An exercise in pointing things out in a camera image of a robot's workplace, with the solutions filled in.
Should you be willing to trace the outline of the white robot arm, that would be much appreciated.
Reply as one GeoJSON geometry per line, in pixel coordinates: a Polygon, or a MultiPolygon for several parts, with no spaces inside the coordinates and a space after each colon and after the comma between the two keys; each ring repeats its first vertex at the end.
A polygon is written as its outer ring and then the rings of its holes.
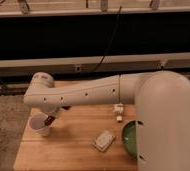
{"type": "Polygon", "coordinates": [[[190,80],[172,71],[121,74],[56,87],[33,75],[24,102],[49,116],[64,106],[132,104],[138,171],[190,171],[190,80]]]}

